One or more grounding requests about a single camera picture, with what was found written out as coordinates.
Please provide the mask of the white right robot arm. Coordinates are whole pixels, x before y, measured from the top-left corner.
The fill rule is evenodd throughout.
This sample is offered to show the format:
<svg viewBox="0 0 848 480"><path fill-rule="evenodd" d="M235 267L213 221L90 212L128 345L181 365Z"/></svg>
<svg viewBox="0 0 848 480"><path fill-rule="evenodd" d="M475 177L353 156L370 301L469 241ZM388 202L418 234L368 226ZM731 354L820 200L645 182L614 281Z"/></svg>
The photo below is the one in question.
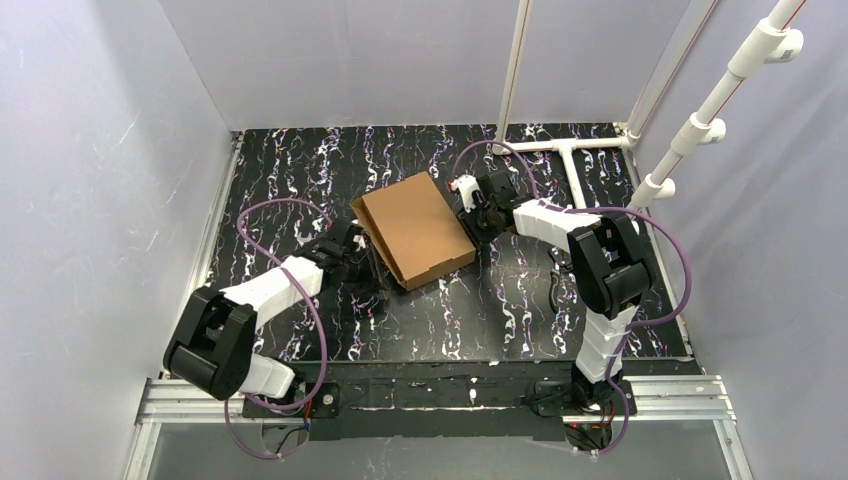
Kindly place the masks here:
<svg viewBox="0 0 848 480"><path fill-rule="evenodd" d="M563 251L587 308L575 379L590 386L618 380L623 342L655 275L625 213L579 213L519 193L509 175L462 175L449 185L461 200L457 218L477 248L510 232Z"/></svg>

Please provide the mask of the brown cardboard box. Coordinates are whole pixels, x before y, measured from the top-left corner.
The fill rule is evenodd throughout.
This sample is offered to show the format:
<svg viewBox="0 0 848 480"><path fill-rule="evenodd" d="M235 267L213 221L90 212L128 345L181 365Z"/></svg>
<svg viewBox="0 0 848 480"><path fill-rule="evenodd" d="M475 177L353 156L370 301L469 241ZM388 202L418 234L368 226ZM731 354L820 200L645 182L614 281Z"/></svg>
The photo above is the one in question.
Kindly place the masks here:
<svg viewBox="0 0 848 480"><path fill-rule="evenodd" d="M412 291L469 264L477 250L426 172L351 202L397 283Z"/></svg>

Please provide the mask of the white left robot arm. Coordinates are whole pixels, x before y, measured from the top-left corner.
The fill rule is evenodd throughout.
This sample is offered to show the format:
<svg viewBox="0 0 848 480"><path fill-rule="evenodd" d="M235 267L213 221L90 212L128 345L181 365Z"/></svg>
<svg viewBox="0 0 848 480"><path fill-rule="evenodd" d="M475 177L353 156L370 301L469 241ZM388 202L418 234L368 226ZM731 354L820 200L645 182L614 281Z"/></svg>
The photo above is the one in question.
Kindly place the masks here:
<svg viewBox="0 0 848 480"><path fill-rule="evenodd" d="M296 373L254 353L257 331L301 301L340 287L365 289L377 279L364 229L339 222L280 266L223 290L202 286L190 295L163 357L163 366L217 400L235 393L283 399Z"/></svg>

